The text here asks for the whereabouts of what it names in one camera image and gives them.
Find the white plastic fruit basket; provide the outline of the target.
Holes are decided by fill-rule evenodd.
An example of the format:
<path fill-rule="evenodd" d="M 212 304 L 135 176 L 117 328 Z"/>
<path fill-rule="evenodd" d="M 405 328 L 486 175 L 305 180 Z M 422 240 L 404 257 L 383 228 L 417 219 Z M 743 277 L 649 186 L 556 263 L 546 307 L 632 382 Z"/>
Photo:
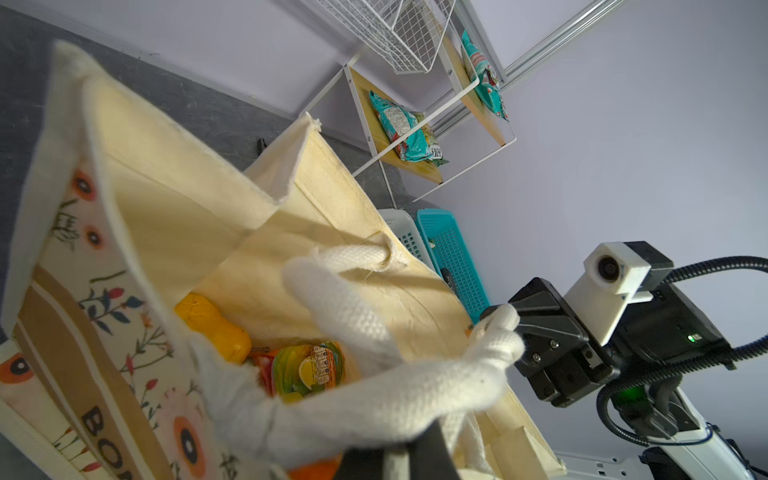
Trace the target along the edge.
<path fill-rule="evenodd" d="M 431 256 L 412 217 L 399 209 L 379 209 L 378 212 L 403 246 L 414 257 L 436 272 Z"/>

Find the teal pink snack bag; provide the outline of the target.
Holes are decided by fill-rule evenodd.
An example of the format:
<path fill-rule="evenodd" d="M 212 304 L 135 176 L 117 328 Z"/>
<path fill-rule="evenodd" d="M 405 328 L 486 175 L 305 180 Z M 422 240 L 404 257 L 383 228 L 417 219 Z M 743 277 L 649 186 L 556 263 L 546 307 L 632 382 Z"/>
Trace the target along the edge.
<path fill-rule="evenodd" d="M 462 32 L 461 41 L 464 49 L 469 55 L 469 60 L 475 74 L 479 79 L 479 83 L 475 87 L 475 92 L 490 112 L 504 121 L 509 121 L 501 95 L 499 81 L 489 60 L 473 43 L 471 36 L 466 30 Z"/>

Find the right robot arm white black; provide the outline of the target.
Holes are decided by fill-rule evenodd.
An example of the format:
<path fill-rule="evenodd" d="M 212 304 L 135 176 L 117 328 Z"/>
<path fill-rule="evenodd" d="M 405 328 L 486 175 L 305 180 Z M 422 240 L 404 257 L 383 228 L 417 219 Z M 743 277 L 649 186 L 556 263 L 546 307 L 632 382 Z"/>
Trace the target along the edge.
<path fill-rule="evenodd" d="M 669 282 L 651 291 L 649 301 L 628 306 L 604 346 L 542 278 L 509 303 L 520 314 L 528 349 L 516 367 L 540 400 L 567 408 L 595 394 L 600 421 L 643 447 L 641 460 L 656 479 L 753 478 L 756 468 L 695 412 L 681 383 L 687 374 L 732 370 L 766 354 L 766 338 L 732 347 Z"/>

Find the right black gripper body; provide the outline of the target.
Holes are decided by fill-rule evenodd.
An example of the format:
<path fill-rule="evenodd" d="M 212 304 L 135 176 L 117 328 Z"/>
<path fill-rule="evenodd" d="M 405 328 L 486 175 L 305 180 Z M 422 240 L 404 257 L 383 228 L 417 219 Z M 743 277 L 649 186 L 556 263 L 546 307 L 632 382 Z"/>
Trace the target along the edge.
<path fill-rule="evenodd" d="M 539 400 L 565 408 L 619 377 L 616 362 L 549 281 L 533 278 L 509 304 L 525 345 L 515 367 Z"/>

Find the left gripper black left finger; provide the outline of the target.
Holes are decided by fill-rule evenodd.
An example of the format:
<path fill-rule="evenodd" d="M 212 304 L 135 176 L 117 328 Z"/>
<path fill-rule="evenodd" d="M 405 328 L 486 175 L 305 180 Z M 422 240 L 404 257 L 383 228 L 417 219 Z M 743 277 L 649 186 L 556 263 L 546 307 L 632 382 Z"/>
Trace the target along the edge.
<path fill-rule="evenodd" d="M 334 480 L 382 480 L 383 449 L 350 449 L 341 459 Z"/>

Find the orange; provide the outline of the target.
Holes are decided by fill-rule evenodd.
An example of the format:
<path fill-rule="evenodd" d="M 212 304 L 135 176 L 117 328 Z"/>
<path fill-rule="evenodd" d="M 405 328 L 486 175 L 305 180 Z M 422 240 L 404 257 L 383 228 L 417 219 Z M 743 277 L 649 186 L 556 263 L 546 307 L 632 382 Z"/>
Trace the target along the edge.
<path fill-rule="evenodd" d="M 313 464 L 293 469 L 288 472 L 291 480 L 333 480 L 339 470 L 340 456 L 317 461 Z"/>

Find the teal white snack bag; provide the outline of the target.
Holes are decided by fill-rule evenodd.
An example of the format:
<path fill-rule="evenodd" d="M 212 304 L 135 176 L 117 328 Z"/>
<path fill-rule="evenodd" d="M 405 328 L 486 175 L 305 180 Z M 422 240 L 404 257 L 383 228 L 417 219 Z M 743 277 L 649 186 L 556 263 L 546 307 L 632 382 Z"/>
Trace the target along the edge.
<path fill-rule="evenodd" d="M 368 95 L 377 118 L 392 143 L 403 138 L 419 123 L 417 117 L 400 104 L 383 98 L 374 91 L 369 91 Z M 428 161 L 432 157 L 432 150 L 422 129 L 409 135 L 394 150 L 401 160 L 411 163 Z"/>

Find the cream floral tote bag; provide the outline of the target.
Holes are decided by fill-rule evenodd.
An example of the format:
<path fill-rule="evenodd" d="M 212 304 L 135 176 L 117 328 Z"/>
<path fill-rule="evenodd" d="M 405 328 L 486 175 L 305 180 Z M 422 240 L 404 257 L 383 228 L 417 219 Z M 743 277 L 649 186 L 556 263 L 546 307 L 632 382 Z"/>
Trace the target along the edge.
<path fill-rule="evenodd" d="M 435 420 L 461 479 L 565 473 L 507 383 L 517 313 L 472 328 L 315 119 L 241 171 L 77 46 L 50 67 L 1 322 L 111 477 L 279 478 Z M 336 342 L 344 383 L 269 396 L 174 312 L 191 292 L 252 350 Z"/>

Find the teal plastic vegetable basket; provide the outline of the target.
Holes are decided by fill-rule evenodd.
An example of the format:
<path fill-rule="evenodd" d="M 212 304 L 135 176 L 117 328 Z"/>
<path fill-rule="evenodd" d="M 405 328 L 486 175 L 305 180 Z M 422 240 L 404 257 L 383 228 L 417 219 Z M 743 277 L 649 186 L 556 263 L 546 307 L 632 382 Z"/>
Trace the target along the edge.
<path fill-rule="evenodd" d="M 437 273 L 450 273 L 457 297 L 472 323 L 478 323 L 490 302 L 456 218 L 447 210 L 421 209 L 416 225 Z"/>

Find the green Fox's candy bag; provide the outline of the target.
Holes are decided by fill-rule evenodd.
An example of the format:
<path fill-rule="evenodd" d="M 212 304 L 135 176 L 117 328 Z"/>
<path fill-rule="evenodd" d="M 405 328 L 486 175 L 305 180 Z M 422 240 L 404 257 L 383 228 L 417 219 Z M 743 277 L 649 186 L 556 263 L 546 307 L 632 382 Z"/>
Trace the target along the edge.
<path fill-rule="evenodd" d="M 436 167 L 448 164 L 449 161 L 444 158 L 442 148 L 440 147 L 430 125 L 425 123 L 421 127 L 421 131 L 427 143 L 427 155 L 423 158 L 423 160 L 432 163 Z"/>

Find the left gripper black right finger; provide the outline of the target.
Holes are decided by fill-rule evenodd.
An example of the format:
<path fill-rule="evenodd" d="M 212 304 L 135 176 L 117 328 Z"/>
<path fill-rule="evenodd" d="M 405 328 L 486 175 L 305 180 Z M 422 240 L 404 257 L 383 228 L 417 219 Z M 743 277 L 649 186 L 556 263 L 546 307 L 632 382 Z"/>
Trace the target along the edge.
<path fill-rule="evenodd" d="M 411 480 L 459 480 L 437 420 L 407 444 L 407 452 Z"/>

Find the yellow pear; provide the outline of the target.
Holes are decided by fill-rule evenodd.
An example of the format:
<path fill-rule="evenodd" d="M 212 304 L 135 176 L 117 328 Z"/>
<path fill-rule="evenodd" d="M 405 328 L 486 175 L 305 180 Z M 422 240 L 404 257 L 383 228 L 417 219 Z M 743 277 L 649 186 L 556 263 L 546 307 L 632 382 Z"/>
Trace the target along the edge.
<path fill-rule="evenodd" d="M 252 350 L 252 341 L 241 327 L 227 320 L 206 297 L 191 292 L 174 312 L 193 331 L 202 334 L 229 363 L 241 365 Z"/>

